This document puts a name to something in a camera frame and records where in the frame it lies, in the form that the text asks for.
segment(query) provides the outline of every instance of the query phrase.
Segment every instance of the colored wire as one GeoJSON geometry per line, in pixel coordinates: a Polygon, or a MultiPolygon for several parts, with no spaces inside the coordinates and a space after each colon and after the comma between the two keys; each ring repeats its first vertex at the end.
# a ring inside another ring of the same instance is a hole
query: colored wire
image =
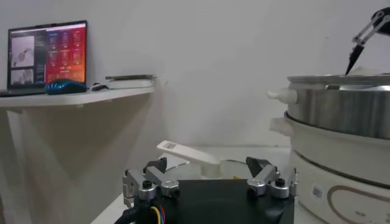
{"type": "Polygon", "coordinates": [[[165,223],[165,210],[164,210],[164,207],[162,205],[160,205],[159,207],[160,207],[161,213],[163,214],[163,220],[164,220],[164,223],[165,223]]]}
{"type": "Polygon", "coordinates": [[[161,224],[164,224],[163,214],[160,211],[161,224]]]}
{"type": "Polygon", "coordinates": [[[157,223],[161,224],[161,213],[160,213],[160,211],[155,206],[152,206],[151,209],[154,210],[156,212],[156,214],[157,214],[157,223]]]}

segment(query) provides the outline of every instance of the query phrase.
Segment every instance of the metal bracket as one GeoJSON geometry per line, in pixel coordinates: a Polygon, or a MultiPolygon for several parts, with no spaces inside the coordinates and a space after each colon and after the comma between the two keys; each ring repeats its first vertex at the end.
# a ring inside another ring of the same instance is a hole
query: metal bracket
{"type": "Polygon", "coordinates": [[[177,180],[170,180],[156,167],[151,166],[146,168],[145,177],[160,186],[163,196],[171,198],[180,196],[179,182],[177,180]]]}
{"type": "Polygon", "coordinates": [[[297,195],[298,176],[295,168],[282,171],[280,177],[271,183],[271,195],[275,198],[288,198],[297,195]]]}
{"type": "Polygon", "coordinates": [[[279,172],[273,165],[267,165],[264,169],[253,179],[248,179],[249,192],[254,197],[259,197],[265,194],[268,182],[278,178],[279,172]]]}
{"type": "Polygon", "coordinates": [[[131,207],[132,197],[150,201],[156,197],[156,185],[145,179],[137,170],[127,170],[122,177],[124,204],[131,207]]]}

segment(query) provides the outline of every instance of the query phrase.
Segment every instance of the pot handle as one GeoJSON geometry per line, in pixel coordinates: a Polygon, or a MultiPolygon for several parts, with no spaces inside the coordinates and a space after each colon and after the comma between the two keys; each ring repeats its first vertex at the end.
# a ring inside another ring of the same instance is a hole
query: pot handle
{"type": "Polygon", "coordinates": [[[296,104],[298,102],[297,91],[290,88],[282,88],[276,92],[268,91],[267,96],[270,99],[277,99],[285,104],[296,104]]]}
{"type": "Polygon", "coordinates": [[[294,135],[293,127],[287,123],[284,117],[272,118],[269,124],[269,130],[287,137],[292,137],[294,135]]]}

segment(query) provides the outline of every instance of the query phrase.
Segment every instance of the red screen display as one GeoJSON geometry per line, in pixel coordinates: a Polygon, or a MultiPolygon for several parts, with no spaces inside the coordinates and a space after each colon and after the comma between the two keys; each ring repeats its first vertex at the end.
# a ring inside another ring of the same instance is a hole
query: red screen display
{"type": "Polygon", "coordinates": [[[85,82],[86,27],[73,25],[48,31],[44,82],[71,79],[85,82]]]}

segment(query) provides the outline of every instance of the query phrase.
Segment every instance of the silver clamp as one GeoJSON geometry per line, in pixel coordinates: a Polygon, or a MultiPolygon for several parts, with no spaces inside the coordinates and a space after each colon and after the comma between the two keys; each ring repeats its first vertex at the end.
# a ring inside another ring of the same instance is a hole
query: silver clamp
{"type": "Polygon", "coordinates": [[[271,195],[275,198],[288,198],[297,195],[298,176],[295,168],[282,171],[280,177],[271,183],[271,195]]]}
{"type": "Polygon", "coordinates": [[[124,204],[130,208],[131,199],[138,197],[140,200],[150,201],[156,197],[156,185],[145,179],[137,170],[127,170],[122,177],[124,204]]]}
{"type": "Polygon", "coordinates": [[[385,16],[385,13],[382,12],[382,11],[379,11],[375,14],[375,16],[372,18],[372,20],[369,22],[369,24],[367,24],[363,30],[361,30],[358,35],[356,35],[353,39],[352,39],[352,42],[360,45],[360,46],[364,46],[367,41],[376,33],[378,32],[378,30],[380,30],[386,23],[390,22],[390,15],[387,15],[385,16]],[[363,39],[361,38],[361,36],[363,36],[364,33],[367,32],[368,29],[370,29],[370,27],[372,25],[374,25],[374,23],[376,23],[380,18],[382,18],[382,21],[376,26],[374,27],[368,34],[366,37],[364,37],[363,39]]]}
{"type": "Polygon", "coordinates": [[[180,196],[179,182],[166,177],[156,167],[146,168],[145,177],[153,181],[161,188],[161,194],[165,197],[177,198],[180,196]]]}
{"type": "Polygon", "coordinates": [[[246,183],[254,197],[262,196],[266,193],[268,182],[278,178],[279,172],[273,165],[267,165],[253,179],[248,179],[246,183]]]}

